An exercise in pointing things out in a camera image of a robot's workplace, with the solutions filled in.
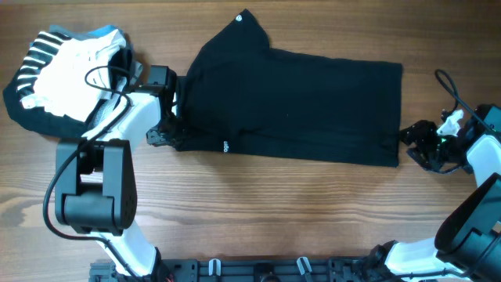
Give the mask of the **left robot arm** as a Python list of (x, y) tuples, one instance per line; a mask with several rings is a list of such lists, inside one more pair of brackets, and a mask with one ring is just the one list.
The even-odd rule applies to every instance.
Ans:
[(63, 139), (56, 148), (56, 174), (42, 214), (48, 229), (67, 240), (96, 241), (113, 260), (118, 281), (172, 281), (160, 252), (135, 222), (137, 189), (132, 151), (178, 142), (176, 73), (152, 66), (143, 85), (127, 87), (119, 104), (95, 131)]

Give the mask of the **black t-shirt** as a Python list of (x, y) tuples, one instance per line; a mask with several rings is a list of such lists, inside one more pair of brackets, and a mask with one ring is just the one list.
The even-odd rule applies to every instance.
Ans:
[(402, 72), (274, 49), (244, 10), (180, 82), (176, 149), (395, 167)]

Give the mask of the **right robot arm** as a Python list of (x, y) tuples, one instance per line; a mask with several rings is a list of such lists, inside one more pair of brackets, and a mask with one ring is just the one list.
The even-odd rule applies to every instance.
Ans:
[(455, 277), (500, 280), (500, 108), (477, 108), (488, 129), (467, 148), (478, 188), (442, 223), (434, 238), (394, 243), (373, 281), (422, 281)]

